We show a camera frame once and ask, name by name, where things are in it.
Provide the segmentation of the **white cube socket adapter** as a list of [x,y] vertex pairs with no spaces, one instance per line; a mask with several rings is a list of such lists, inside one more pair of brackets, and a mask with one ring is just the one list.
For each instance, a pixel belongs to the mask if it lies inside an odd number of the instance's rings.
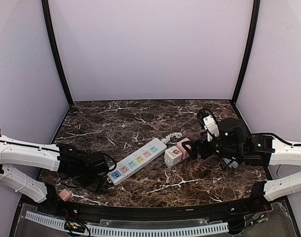
[[182,160],[182,152],[177,146],[172,146],[165,150],[164,153],[164,163],[168,168],[173,167]]

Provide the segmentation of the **white multicolour power strip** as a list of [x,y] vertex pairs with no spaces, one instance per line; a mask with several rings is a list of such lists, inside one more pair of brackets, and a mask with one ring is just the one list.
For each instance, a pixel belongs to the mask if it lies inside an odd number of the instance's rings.
[[120,160],[116,164],[116,169],[107,174],[107,181],[115,186],[119,185],[162,155],[167,149],[167,144],[171,141],[171,138],[179,139],[182,136],[182,133],[175,132],[162,139],[152,139],[132,154]]

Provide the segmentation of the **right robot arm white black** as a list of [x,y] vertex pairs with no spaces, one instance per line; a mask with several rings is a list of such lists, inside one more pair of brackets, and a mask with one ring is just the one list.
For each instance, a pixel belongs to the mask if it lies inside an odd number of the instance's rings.
[[[207,159],[216,155],[250,166],[295,165],[301,166],[301,144],[285,141],[273,133],[250,134],[242,119],[226,118],[215,122],[212,116],[199,120],[205,130],[201,137],[182,143],[190,158]],[[253,185],[252,200],[273,201],[301,191],[301,171],[289,176]]]

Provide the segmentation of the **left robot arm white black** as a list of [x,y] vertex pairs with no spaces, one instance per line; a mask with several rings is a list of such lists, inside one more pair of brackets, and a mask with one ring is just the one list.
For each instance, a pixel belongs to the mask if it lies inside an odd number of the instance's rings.
[[0,131],[0,182],[36,203],[57,199],[53,185],[39,182],[21,172],[15,165],[38,167],[73,178],[78,186],[99,192],[105,176],[115,170],[107,160],[113,158],[101,151],[87,153],[68,144],[36,144],[14,140]]

